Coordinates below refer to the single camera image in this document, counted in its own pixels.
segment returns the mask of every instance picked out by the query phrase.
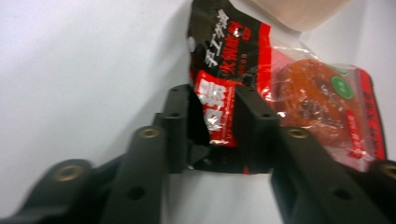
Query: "white backdrop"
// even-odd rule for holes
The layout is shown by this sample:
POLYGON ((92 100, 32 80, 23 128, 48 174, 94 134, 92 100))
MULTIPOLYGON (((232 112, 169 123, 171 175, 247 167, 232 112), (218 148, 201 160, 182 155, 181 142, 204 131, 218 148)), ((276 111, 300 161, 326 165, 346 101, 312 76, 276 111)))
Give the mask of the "white backdrop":
MULTIPOLYGON (((257 18, 257 8, 234 0, 257 18)), ((52 164, 100 165, 186 83, 190 0, 0 2, 0 217, 15 212, 52 164)), ((375 83, 396 160, 396 2, 355 0, 297 33, 328 63, 352 63, 375 83)), ((280 223, 268 175, 172 176, 171 223, 280 223)))

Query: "sealed snack bag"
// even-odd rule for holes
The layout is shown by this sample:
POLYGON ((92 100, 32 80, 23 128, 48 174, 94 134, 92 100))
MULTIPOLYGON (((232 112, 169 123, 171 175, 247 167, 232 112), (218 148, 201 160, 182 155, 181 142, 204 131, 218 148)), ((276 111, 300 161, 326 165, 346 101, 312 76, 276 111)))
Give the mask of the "sealed snack bag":
POLYGON ((235 85, 253 87, 285 126, 314 134, 335 160, 360 171, 385 159, 371 79, 363 70, 330 66, 296 40, 228 1, 194 0, 188 32, 191 83, 204 108, 211 144, 233 139, 235 85))

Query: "snack package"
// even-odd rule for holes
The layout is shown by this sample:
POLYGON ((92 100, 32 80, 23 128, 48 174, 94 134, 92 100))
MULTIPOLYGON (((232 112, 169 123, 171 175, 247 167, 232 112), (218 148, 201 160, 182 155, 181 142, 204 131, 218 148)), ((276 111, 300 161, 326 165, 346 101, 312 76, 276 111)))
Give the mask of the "snack package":
POLYGON ((188 32, 191 83, 204 108, 211 144, 233 139, 235 85, 253 87, 285 126, 304 127, 335 160, 360 171, 385 159, 370 77, 357 67, 327 65, 306 46, 278 35, 227 0, 194 0, 188 32))

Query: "meat snack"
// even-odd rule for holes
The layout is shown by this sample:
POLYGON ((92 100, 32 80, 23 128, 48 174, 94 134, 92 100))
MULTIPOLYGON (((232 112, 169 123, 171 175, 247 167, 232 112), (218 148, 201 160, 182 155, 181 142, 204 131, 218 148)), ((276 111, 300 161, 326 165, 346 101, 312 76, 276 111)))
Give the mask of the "meat snack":
MULTIPOLYGON (((386 158, 372 82, 363 70, 321 62, 299 41, 227 0, 192 2, 188 42, 191 84, 216 158, 237 147, 232 132, 236 85, 256 89, 282 125, 311 131, 343 164, 364 171, 370 161, 386 158)), ((241 161, 237 153, 227 154, 241 161)), ((201 164, 223 163, 214 158, 201 164)))

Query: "transparent plastic wrapper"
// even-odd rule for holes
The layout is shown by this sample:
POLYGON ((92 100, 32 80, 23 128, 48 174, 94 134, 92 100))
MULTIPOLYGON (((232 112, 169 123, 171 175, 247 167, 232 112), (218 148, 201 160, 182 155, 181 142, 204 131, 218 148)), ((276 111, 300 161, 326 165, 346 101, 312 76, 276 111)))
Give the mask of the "transparent plastic wrapper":
POLYGON ((278 113, 282 125, 311 131, 335 160, 364 171, 370 161, 385 159, 372 83, 363 70, 321 62, 299 41, 226 0, 193 1, 188 40, 191 83, 212 145, 237 147, 234 87, 246 85, 278 113))

